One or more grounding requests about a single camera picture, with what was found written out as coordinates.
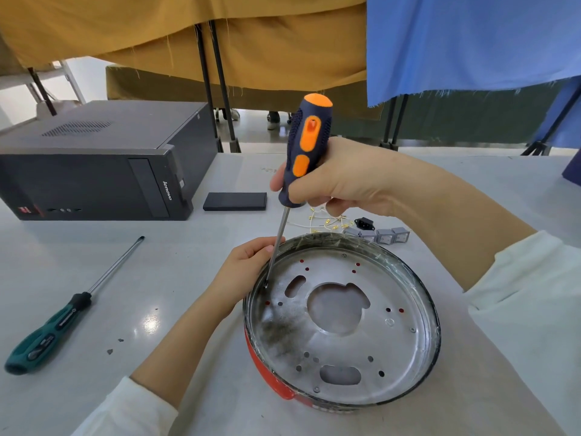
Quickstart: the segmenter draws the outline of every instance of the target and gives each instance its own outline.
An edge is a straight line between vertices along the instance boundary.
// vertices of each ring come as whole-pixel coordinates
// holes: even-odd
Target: black power bank
[[[204,211],[264,211],[266,193],[208,193]]]

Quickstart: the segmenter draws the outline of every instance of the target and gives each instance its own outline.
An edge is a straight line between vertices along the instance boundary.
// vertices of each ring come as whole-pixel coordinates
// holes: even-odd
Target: screwdriver shaft
[[[270,278],[270,273],[272,272],[272,265],[278,253],[278,247],[281,244],[282,233],[285,232],[285,226],[287,225],[287,219],[289,218],[289,212],[291,209],[285,206],[285,210],[282,213],[281,225],[278,227],[277,241],[274,242],[274,251],[272,251],[272,257],[270,257],[270,263],[268,264],[268,274],[266,274],[265,284],[268,284]]]
[[[110,276],[110,274],[111,274],[111,273],[112,273],[114,270],[116,270],[116,269],[117,269],[117,268],[120,266],[120,264],[123,262],[123,260],[125,259],[125,257],[127,257],[127,256],[128,256],[130,253],[131,253],[131,251],[133,251],[135,248],[137,248],[137,246],[138,246],[138,245],[139,245],[139,244],[140,244],[140,243],[143,241],[143,239],[145,239],[145,237],[144,237],[143,235],[142,235],[141,237],[139,237],[139,238],[138,238],[138,239],[135,241],[135,243],[134,243],[133,245],[131,245],[131,248],[127,249],[127,251],[125,251],[125,254],[123,254],[121,257],[119,257],[119,260],[117,260],[115,263],[113,263],[112,267],[110,267],[110,268],[107,270],[107,272],[105,272],[105,274],[103,274],[103,275],[101,276],[101,278],[99,278],[99,279],[96,281],[96,283],[95,283],[93,286],[91,286],[91,288],[90,288],[90,289],[89,289],[87,292],[88,292],[88,293],[93,293],[93,291],[94,291],[95,289],[97,289],[97,288],[99,287],[99,285],[100,285],[101,283],[103,283],[103,282],[105,281],[105,279],[106,279],[107,277],[109,277],[109,276]]]

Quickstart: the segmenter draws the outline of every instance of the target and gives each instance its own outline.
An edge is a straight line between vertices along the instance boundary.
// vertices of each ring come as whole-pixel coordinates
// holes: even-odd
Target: round metal plate
[[[251,346],[274,376],[341,410],[393,401],[438,358],[438,314],[398,257],[358,237],[307,234],[281,245],[244,300]]]

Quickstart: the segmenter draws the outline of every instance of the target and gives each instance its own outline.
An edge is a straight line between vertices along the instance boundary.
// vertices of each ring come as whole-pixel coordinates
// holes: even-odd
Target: screwdriver
[[[293,203],[289,199],[288,187],[299,177],[310,173],[316,167],[327,151],[330,124],[333,112],[333,103],[323,94],[307,94],[300,103],[300,107],[293,115],[290,124],[287,143],[287,165],[283,175],[283,185],[278,200],[284,205],[281,225],[278,228],[274,251],[268,264],[268,273],[264,282],[268,286],[272,265],[281,244],[282,233],[287,225],[291,208],[298,208],[304,203]]]
[[[56,349],[56,344],[64,336],[66,331],[75,323],[79,313],[91,306],[91,294],[116,270],[145,237],[139,237],[131,248],[127,249],[119,260],[108,269],[105,274],[91,286],[87,292],[76,293],[69,303],[55,313],[39,329],[36,329],[26,337],[12,351],[4,364],[4,369],[13,375],[23,375],[40,367],[46,358]]]

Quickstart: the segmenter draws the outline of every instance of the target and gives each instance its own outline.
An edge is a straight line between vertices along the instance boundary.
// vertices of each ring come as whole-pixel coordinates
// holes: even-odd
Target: white wall
[[[74,58],[67,62],[87,102],[107,99],[105,67],[110,63],[91,57]],[[76,99],[64,76],[43,81],[42,84],[58,99]],[[25,85],[0,90],[0,130],[35,116],[36,102]]]

